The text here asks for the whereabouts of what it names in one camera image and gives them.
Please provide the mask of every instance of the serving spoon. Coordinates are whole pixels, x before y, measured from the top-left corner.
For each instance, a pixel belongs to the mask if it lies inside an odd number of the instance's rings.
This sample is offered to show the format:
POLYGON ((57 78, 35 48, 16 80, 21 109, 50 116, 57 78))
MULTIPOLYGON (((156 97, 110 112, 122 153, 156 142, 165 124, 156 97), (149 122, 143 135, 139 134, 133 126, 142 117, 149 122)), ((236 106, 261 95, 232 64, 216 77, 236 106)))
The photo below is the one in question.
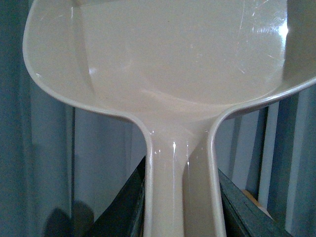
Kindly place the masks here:
POLYGON ((306 32, 286 41, 285 0, 35 0, 23 54, 48 94, 142 130, 144 236, 221 237, 216 130, 316 82, 306 32))

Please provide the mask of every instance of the curtain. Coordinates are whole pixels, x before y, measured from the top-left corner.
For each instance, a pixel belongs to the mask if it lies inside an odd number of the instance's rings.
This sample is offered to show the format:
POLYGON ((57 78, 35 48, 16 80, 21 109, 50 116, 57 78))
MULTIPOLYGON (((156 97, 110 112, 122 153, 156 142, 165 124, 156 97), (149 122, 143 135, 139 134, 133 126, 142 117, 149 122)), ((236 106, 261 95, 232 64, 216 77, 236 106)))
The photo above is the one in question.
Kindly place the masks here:
MULTIPOLYGON (((80 236, 146 145, 132 123, 74 113, 33 83, 22 55, 29 3, 0 1, 0 236, 50 236, 54 228, 63 236, 71 222, 80 236)), ((315 92, 224 121, 216 137, 219 168, 300 237, 316 235, 315 92)))

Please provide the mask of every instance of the scratch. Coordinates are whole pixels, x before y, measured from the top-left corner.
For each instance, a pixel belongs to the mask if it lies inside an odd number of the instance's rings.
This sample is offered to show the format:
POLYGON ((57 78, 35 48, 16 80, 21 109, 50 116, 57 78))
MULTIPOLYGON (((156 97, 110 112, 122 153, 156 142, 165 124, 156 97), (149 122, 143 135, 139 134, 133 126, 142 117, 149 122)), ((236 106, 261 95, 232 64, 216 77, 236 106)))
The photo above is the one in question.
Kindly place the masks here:
POLYGON ((242 69, 238 68, 238 70, 241 71, 243 74, 245 74, 245 72, 242 69))
POLYGON ((270 58, 274 58, 274 57, 272 57, 272 56, 271 56, 271 55, 269 55, 269 54, 268 54, 268 56, 269 56, 270 58))
POLYGON ((255 7, 255 8, 260 8, 263 4, 265 4, 266 2, 268 2, 269 0, 265 0, 263 3, 261 3, 259 6, 255 7))
POLYGON ((245 0, 243 0, 243 8, 242 8, 242 15, 241 15, 241 21, 240 21, 240 26, 239 26, 238 38, 239 38, 240 31, 241 31, 241 28, 242 28, 242 21, 243 21, 244 13, 245 13, 245 0))

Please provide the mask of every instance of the spoon handle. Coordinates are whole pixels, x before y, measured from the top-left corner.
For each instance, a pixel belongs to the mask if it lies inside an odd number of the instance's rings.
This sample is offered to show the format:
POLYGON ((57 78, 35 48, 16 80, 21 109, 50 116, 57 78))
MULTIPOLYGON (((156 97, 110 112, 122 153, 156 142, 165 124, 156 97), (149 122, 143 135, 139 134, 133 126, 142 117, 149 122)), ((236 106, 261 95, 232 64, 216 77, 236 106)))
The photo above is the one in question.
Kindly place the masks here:
POLYGON ((152 136, 146 164, 145 237, 224 237, 217 165, 207 134, 194 139, 152 136))

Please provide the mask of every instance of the ladle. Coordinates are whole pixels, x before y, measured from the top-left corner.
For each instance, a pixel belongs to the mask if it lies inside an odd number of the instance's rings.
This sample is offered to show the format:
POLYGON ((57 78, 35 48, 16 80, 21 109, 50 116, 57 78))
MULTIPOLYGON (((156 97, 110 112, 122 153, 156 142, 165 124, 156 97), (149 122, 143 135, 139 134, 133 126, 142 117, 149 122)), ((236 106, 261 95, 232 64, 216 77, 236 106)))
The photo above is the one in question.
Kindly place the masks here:
POLYGON ((145 237, 222 237, 216 130, 315 83, 309 7, 287 42, 285 0, 35 0, 24 59, 58 100, 140 127, 145 237))

